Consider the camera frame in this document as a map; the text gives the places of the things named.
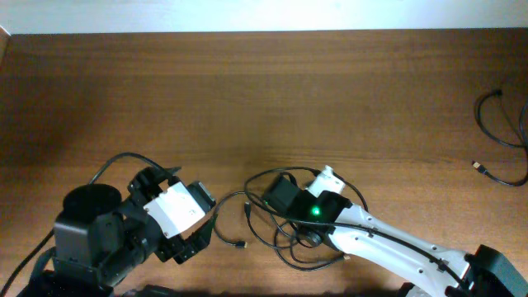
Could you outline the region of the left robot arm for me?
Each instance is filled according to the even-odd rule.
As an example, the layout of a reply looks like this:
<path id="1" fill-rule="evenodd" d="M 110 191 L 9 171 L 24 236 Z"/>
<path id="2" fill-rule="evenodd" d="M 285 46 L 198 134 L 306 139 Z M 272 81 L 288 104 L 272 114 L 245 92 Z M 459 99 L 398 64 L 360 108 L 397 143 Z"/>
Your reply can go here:
<path id="1" fill-rule="evenodd" d="M 35 263 L 22 296 L 112 296 L 152 255 L 177 264 L 210 244 L 216 205 L 200 181 L 184 184 L 176 168 L 146 167 L 121 197 L 111 185 L 90 183 L 63 200 L 54 246 Z"/>

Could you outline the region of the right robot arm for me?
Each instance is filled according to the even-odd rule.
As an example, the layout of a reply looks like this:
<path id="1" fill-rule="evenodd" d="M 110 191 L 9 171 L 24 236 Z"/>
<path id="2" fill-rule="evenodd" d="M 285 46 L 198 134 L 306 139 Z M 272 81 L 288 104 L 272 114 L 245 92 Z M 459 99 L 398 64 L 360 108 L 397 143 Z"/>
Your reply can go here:
<path id="1" fill-rule="evenodd" d="M 307 225 L 304 236 L 345 254 L 371 261 L 412 284 L 410 296 L 525 296 L 527 281 L 499 251 L 475 253 L 442 247 L 377 219 L 342 195 L 346 183 L 331 170 L 301 188 L 277 177 L 265 203 Z"/>

